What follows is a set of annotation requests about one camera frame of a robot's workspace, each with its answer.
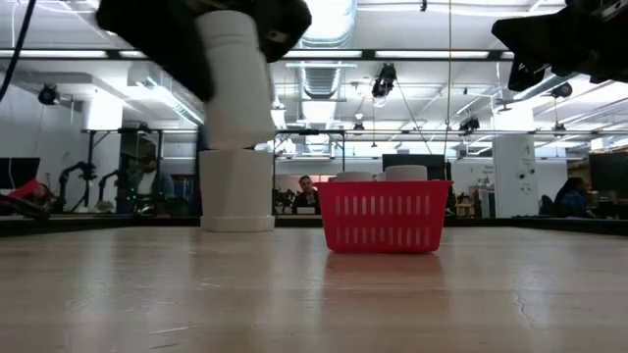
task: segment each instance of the red basket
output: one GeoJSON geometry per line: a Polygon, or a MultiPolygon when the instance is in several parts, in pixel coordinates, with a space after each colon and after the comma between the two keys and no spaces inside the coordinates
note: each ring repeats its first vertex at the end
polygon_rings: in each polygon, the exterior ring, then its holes
{"type": "Polygon", "coordinates": [[[316,184],[327,246],[336,252],[439,249],[450,181],[316,184]]]}

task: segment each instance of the ventilation duct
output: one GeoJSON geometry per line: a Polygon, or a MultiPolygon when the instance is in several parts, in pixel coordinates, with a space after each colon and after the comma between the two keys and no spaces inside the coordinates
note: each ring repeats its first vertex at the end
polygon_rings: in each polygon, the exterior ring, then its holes
{"type": "MultiPolygon", "coordinates": [[[[348,46],[355,24],[357,0],[306,0],[312,14],[312,25],[307,29],[299,47],[303,49],[341,49],[348,46]]],[[[325,101],[340,97],[340,68],[299,69],[301,112],[308,123],[329,124],[334,119],[337,102],[325,101]]],[[[320,143],[317,137],[306,137],[307,143],[320,143]]],[[[329,148],[308,146],[309,152],[322,153],[329,148]]]]}

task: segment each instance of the ceiling light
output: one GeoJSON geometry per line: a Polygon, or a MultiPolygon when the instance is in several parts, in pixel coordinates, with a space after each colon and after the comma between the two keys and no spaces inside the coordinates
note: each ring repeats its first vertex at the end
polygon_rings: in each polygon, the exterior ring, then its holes
{"type": "Polygon", "coordinates": [[[356,64],[346,63],[287,63],[288,69],[356,69],[356,64]]]}
{"type": "Polygon", "coordinates": [[[489,56],[488,51],[436,51],[436,50],[388,50],[376,51],[376,58],[389,59],[448,59],[449,54],[452,59],[485,59],[489,56]]]}
{"type": "Polygon", "coordinates": [[[190,134],[193,134],[193,133],[197,133],[198,130],[195,130],[195,129],[182,129],[181,128],[181,129],[163,130],[162,132],[168,133],[168,134],[170,134],[170,133],[181,133],[181,134],[183,134],[183,133],[190,133],[190,134]]]}
{"type": "Polygon", "coordinates": [[[120,52],[120,56],[129,59],[144,59],[146,56],[144,53],[137,50],[123,50],[120,52]]]}
{"type": "MultiPolygon", "coordinates": [[[[13,50],[0,50],[0,58],[11,58],[13,50]]],[[[23,58],[76,58],[99,59],[106,58],[104,50],[23,50],[20,52],[23,58]]]]}
{"type": "Polygon", "coordinates": [[[285,54],[284,58],[360,58],[362,51],[360,50],[290,50],[285,54]]]}

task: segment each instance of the person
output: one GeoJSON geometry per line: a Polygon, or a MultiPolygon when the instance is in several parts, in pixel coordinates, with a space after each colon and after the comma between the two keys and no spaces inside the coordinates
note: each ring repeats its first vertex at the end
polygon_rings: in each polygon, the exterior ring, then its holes
{"type": "Polygon", "coordinates": [[[312,179],[309,176],[302,176],[298,180],[302,192],[296,195],[292,201],[292,213],[297,214],[300,207],[313,207],[317,215],[321,214],[321,206],[318,199],[318,191],[312,185],[312,179]]]}
{"type": "Polygon", "coordinates": [[[175,197],[175,186],[172,177],[159,171],[157,175],[157,158],[148,154],[138,160],[139,171],[129,179],[131,191],[139,196],[161,194],[166,199],[175,197]]]}
{"type": "Polygon", "coordinates": [[[595,218],[587,209],[587,185],[581,177],[570,177],[553,201],[559,217],[595,218]]]}

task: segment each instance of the white pillar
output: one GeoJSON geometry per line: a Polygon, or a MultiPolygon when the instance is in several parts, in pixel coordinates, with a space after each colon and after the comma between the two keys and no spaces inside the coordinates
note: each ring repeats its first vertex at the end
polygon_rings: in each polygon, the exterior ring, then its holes
{"type": "MultiPolygon", "coordinates": [[[[497,130],[535,130],[531,108],[514,107],[495,115],[497,130]]],[[[534,136],[503,135],[493,138],[498,218],[539,214],[534,136]]]]}
{"type": "Polygon", "coordinates": [[[497,217],[537,216],[539,187],[533,136],[495,137],[493,164],[496,171],[497,217]]]}
{"type": "MultiPolygon", "coordinates": [[[[92,100],[83,102],[83,128],[99,130],[99,129],[118,129],[122,127],[123,102],[119,98],[109,93],[102,92],[96,94],[92,100]]],[[[95,135],[94,141],[100,140],[105,134],[100,132],[95,135]]],[[[96,166],[97,179],[93,181],[93,185],[89,189],[89,205],[90,211],[93,211],[98,201],[98,181],[113,172],[120,166],[120,135],[110,133],[104,137],[93,150],[93,164],[96,166]]],[[[107,180],[107,186],[104,192],[104,201],[110,201],[116,206],[117,187],[114,183],[115,177],[107,180]]]]}

